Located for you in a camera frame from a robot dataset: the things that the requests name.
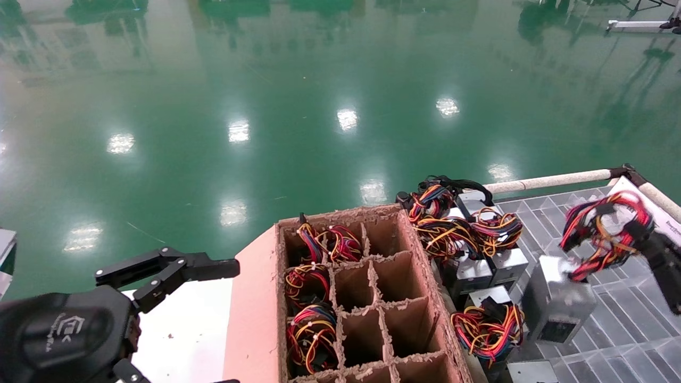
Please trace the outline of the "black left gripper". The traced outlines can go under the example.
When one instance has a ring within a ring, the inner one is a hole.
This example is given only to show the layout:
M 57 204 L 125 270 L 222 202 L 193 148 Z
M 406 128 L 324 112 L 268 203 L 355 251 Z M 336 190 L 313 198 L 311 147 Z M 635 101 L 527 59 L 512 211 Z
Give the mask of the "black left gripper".
M 131 362 L 139 313 L 149 313 L 188 281 L 229 279 L 237 259 L 155 249 L 95 272 L 97 288 L 2 302 L 2 382 L 149 383 Z M 145 278 L 133 301 L 117 289 Z

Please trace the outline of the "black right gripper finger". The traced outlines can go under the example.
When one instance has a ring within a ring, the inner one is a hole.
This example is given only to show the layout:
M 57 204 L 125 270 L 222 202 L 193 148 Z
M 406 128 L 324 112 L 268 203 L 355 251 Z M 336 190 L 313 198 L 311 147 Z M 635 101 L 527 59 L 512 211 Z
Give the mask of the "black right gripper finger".
M 664 250 L 646 257 L 657 286 L 673 314 L 680 314 L 680 261 L 679 252 Z
M 654 221 L 630 221 L 627 233 L 632 238 L 632 247 L 648 260 L 664 257 L 668 261 L 679 261 L 679 246 L 666 234 L 656 231 Z

